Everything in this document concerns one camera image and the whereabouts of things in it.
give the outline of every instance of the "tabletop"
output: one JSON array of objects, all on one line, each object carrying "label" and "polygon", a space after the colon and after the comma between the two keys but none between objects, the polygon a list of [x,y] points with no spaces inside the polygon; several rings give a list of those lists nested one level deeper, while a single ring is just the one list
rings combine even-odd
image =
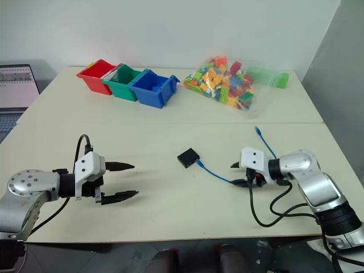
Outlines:
[{"label": "tabletop", "polygon": [[[260,124],[276,154],[311,150],[321,169],[334,179],[364,218],[363,188],[327,127],[315,124]],[[192,147],[213,172],[227,178],[243,178],[242,169],[230,169],[244,146],[268,153],[254,125],[243,124],[20,124],[0,144],[0,195],[11,175],[37,168],[72,169],[77,140],[88,134],[94,151],[106,161],[135,165],[135,169],[107,172],[102,191],[107,195],[126,190],[139,194],[124,202],[96,204],[93,198],[71,199],[51,222],[29,237],[29,242],[131,242],[174,239],[234,238],[311,235],[320,232],[306,217],[285,218],[270,228],[253,219],[246,188],[223,182],[197,164],[184,168],[177,156]],[[296,183],[280,200],[283,211],[304,202]],[[276,218],[269,203],[286,188],[265,185],[254,189],[258,217],[268,223]],[[55,212],[64,200],[46,203],[37,222]],[[307,207],[298,209],[309,212]]]},{"label": "tabletop", "polygon": [[[95,93],[76,74],[81,67],[63,70],[20,117],[21,123],[320,123],[322,118],[294,71],[285,89],[273,88],[270,102],[248,114],[178,85],[163,109]],[[182,82],[192,69],[152,68],[175,75]]]}]

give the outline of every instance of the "blue plastic bin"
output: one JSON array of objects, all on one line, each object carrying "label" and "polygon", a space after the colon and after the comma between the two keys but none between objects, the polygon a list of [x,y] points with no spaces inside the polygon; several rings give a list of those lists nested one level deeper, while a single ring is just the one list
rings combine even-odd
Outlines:
[{"label": "blue plastic bin", "polygon": [[169,78],[158,76],[150,69],[145,69],[142,75],[130,86],[139,102],[157,108],[163,108],[176,92],[179,79],[172,75]]}]

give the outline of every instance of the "blue ethernet cable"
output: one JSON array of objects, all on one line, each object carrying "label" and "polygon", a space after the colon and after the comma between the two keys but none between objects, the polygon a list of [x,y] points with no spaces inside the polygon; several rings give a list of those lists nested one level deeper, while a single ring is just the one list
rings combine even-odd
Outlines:
[{"label": "blue ethernet cable", "polygon": [[255,127],[255,131],[260,136],[260,138],[262,139],[262,141],[264,142],[264,144],[267,146],[269,152],[271,152],[271,154],[274,156],[274,158],[277,159],[277,156],[275,155],[275,153],[273,152],[273,150],[271,149],[271,147],[269,147],[268,143],[266,142],[266,140],[262,136],[262,132],[260,131],[260,129],[258,127]]},{"label": "blue ethernet cable", "polygon": [[217,177],[217,178],[219,178],[219,179],[221,179],[221,180],[223,180],[223,181],[225,181],[225,182],[228,182],[228,183],[231,183],[231,181],[230,180],[228,180],[228,179],[226,179],[226,178],[223,178],[223,177],[221,177],[220,175],[217,175],[216,173],[213,173],[212,171],[210,171],[209,169],[207,169],[206,167],[205,167],[205,165],[202,163],[202,161],[200,160],[200,159],[197,159],[196,160],[196,163],[202,168],[202,169],[204,169],[206,172],[208,172],[209,174],[211,174],[211,175],[213,175],[213,176],[215,176],[215,177]]}]

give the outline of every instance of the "plastic bag of toy bricks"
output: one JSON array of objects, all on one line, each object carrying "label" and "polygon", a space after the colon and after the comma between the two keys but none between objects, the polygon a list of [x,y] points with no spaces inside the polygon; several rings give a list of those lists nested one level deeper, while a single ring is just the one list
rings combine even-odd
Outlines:
[{"label": "plastic bag of toy bricks", "polygon": [[289,74],[254,61],[217,56],[184,80],[184,86],[222,104],[257,112],[271,99],[274,88],[285,88]]}]

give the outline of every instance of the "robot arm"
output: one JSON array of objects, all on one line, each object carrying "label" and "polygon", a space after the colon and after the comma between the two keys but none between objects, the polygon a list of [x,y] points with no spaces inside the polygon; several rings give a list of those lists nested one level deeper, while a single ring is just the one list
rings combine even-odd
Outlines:
[{"label": "robot arm", "polygon": [[101,205],[126,200],[138,192],[125,191],[105,196],[100,186],[104,184],[106,170],[130,168],[134,166],[105,162],[105,158],[87,144],[85,155],[75,162],[74,173],[68,173],[67,169],[55,169],[52,172],[27,169],[14,174],[0,198],[0,271],[12,269],[17,258],[24,254],[23,241],[31,235],[45,202],[56,201],[60,197],[76,197],[76,200],[80,200],[90,196]]},{"label": "robot arm", "polygon": [[357,249],[356,260],[359,253],[359,260],[364,258],[362,249],[357,248],[364,246],[364,225],[332,178],[321,171],[313,153],[300,150],[274,159],[261,151],[245,147],[239,166],[254,169],[269,184],[276,179],[295,179],[326,240],[337,251]]}]

